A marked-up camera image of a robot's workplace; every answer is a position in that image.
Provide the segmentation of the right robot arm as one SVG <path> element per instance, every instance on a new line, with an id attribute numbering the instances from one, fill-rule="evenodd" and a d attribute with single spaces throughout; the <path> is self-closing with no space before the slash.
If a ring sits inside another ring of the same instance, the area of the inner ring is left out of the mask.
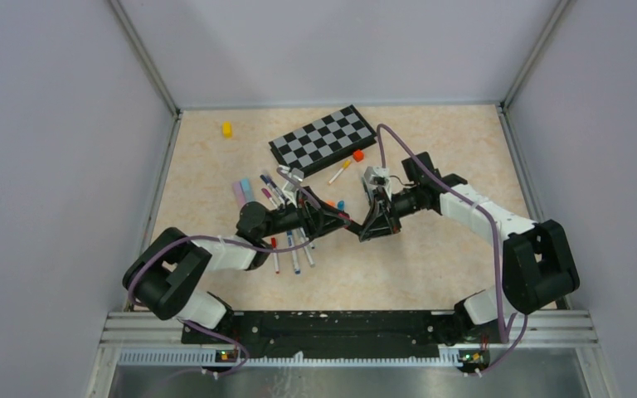
<path id="1" fill-rule="evenodd" d="M 477 192 L 457 174 L 441 175 L 428 153 L 403 160 L 409 180 L 399 192 L 385 167 L 368 167 L 362 177 L 370 207 L 361 241 L 395 235 L 401 219 L 432 210 L 459 222 L 491 244 L 495 283 L 455 305 L 455 335 L 474 342 L 487 323 L 505 322 L 514 313 L 529 315 L 574 292 L 580 278 L 563 226 L 518 216 Z"/>

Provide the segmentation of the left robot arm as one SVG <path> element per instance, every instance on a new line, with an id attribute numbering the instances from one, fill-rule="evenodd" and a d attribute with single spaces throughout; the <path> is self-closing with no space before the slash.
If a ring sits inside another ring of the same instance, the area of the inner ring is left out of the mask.
<path id="1" fill-rule="evenodd" d="M 247 271 L 262 266 L 278 250 L 267 237 L 304 228 L 311 238 L 345 228 L 359 234 L 362 226 L 342 211 L 322 202 L 303 201 L 270 210 L 257 201 L 240 211 L 232 236 L 188 236 L 167 228 L 129 267 L 122 285 L 129 300 L 159 319 L 176 318 L 201 325 L 212 342 L 224 342 L 233 329 L 231 308 L 197 286 L 207 271 Z"/>

